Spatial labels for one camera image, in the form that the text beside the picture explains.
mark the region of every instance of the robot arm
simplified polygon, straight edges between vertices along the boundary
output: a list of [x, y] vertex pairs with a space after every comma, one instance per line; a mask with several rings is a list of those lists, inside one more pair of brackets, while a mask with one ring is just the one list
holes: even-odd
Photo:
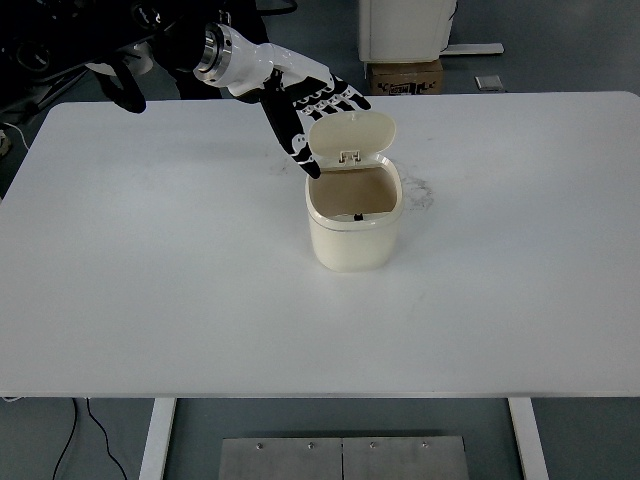
[[[109, 98], [127, 110], [143, 111], [144, 97], [127, 60], [137, 55], [136, 45], [148, 43], [153, 59], [165, 69], [193, 71], [242, 101], [260, 102], [284, 150], [317, 178], [320, 169], [298, 113], [318, 119], [338, 110], [367, 109], [368, 102], [326, 66], [277, 45], [253, 44], [218, 23], [224, 4], [9, 0], [0, 16], [0, 122], [24, 120], [52, 87], [88, 64], [99, 71]], [[113, 74], [120, 86], [109, 80]]]
[[240, 99], [259, 100], [284, 150], [311, 177], [320, 176], [297, 112], [324, 114], [370, 108], [369, 102], [329, 69], [271, 43], [255, 45], [226, 25], [209, 24], [195, 76], [226, 87]]

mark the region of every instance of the gray floor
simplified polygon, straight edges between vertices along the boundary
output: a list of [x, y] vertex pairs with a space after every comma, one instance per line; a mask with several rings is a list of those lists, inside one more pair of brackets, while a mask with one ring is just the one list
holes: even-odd
[[[263, 3], [275, 4], [276, 0]], [[366, 91], [357, 55], [357, 2], [302, 0], [269, 18], [271, 40], [330, 66]], [[627, 90], [640, 94], [640, 3], [635, 0], [460, 0], [451, 43], [502, 42], [501, 56], [444, 58], [444, 94], [478, 93], [476, 75], [500, 75], [509, 92]], [[141, 79], [150, 100], [177, 98], [162, 71]], [[90, 75], [59, 101], [101, 101]], [[22, 125], [35, 137], [46, 112]], [[24, 158], [16, 132], [0, 159], [0, 196]], [[142, 459], [152, 402], [96, 399], [94, 413], [129, 478]], [[640, 402], [635, 399], [534, 401], [550, 478], [640, 478]], [[0, 478], [51, 478], [71, 428], [69, 399], [0, 401]], [[520, 478], [502, 400], [183, 400], [167, 479], [217, 478], [220, 443], [231, 436], [464, 435], [473, 480]], [[57, 478], [116, 479], [104, 438], [84, 410]]]

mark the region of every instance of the white metal table frame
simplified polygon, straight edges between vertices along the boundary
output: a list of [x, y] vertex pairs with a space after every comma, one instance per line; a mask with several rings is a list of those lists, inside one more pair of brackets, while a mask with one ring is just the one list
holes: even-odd
[[[140, 480], [162, 480], [169, 451], [176, 398], [156, 398], [142, 458]], [[548, 480], [531, 399], [509, 398], [524, 480]]]
[[391, 262], [358, 277], [312, 258], [304, 176], [251, 106], [54, 109], [0, 208], [1, 393], [158, 397], [145, 480], [180, 396], [497, 396], [546, 479], [531, 397], [640, 395], [640, 100], [372, 101], [407, 208]]

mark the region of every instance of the lid hinge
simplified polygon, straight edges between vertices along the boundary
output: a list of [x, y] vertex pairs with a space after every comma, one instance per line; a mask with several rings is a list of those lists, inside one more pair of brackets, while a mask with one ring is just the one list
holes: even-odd
[[360, 162], [360, 151], [346, 150], [344, 152], [340, 152], [340, 159], [338, 161], [345, 165], [355, 165]]

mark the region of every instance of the metal plate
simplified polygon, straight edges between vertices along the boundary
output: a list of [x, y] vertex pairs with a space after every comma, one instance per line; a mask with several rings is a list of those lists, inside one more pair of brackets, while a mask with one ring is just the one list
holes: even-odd
[[462, 437], [343, 439], [344, 480], [469, 480]]
[[341, 480], [339, 438], [222, 441], [220, 480]]
[[486, 77], [476, 77], [478, 89], [483, 92], [503, 92], [504, 87], [498, 75], [487, 75]]
[[469, 480], [462, 437], [243, 438], [220, 480]]

